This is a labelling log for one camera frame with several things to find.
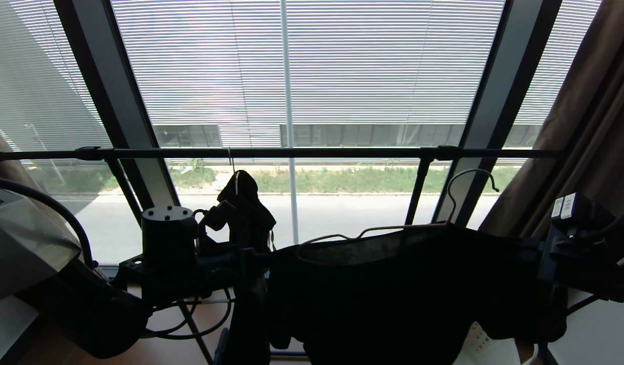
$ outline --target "hanging clothes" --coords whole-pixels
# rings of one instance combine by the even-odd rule
[[[281,249],[270,343],[286,349],[294,337],[316,365],[451,364],[474,321],[492,338],[561,337],[561,321],[538,320],[538,244],[448,225]]]

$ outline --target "brown curtain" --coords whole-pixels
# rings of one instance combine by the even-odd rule
[[[564,156],[527,161],[481,231],[540,237],[558,197],[580,192],[602,203],[611,195],[624,172],[624,1],[602,2],[534,148]]]
[[[10,152],[12,149],[8,145],[8,143],[3,139],[0,134],[0,151],[2,152]],[[27,185],[33,189],[39,190],[39,186],[34,182],[32,176],[27,172],[27,169],[19,161],[3,161],[0,162],[0,177],[7,178],[8,180],[15,181],[16,183],[20,183],[23,185]],[[53,222],[63,233],[66,238],[69,240],[78,243],[78,239],[73,235],[73,233],[66,227],[66,221],[61,217],[58,213],[56,213],[51,208],[48,208],[43,203],[39,203],[38,201],[33,200],[34,204],[38,206],[38,208],[47,215],[47,217]]]

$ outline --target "floor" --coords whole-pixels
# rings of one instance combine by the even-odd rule
[[[211,299],[223,298],[224,294],[219,291]],[[195,322],[200,330],[205,330],[214,325],[224,315],[225,310],[225,304],[199,305],[194,314]],[[179,324],[182,320],[183,316],[179,309],[163,310],[150,318],[148,328],[152,330],[169,328]],[[230,322],[231,319],[229,317],[224,326],[229,326]],[[224,326],[203,338],[211,354],[214,353],[217,347],[217,340]],[[184,335],[187,333],[189,333],[187,328],[182,328],[176,332],[176,334]],[[292,342],[292,346],[288,351],[303,351],[302,345],[298,342]],[[45,328],[43,334],[24,355],[19,365],[127,365],[131,363],[142,365],[165,365],[166,363],[206,364],[195,340],[175,341],[163,340],[161,338],[138,340],[131,349],[122,353],[122,355],[107,360],[98,360],[71,344],[71,342],[59,334],[56,326],[50,325]],[[309,362],[301,360],[273,360],[271,363],[274,365],[289,363],[303,365]]]

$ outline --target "black cylinder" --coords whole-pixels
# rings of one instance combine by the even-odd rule
[[[156,206],[142,214],[143,259],[152,270],[188,268],[196,263],[197,222],[188,208]]]

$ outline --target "white label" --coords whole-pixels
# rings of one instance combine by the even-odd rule
[[[564,197],[558,197],[555,199],[555,205],[553,205],[553,212],[550,213],[551,218],[557,218],[562,212],[562,203],[564,203]]]
[[[573,217],[573,201],[575,201],[575,193],[569,194],[564,197],[564,204],[562,204],[561,215],[561,218],[563,220]]]

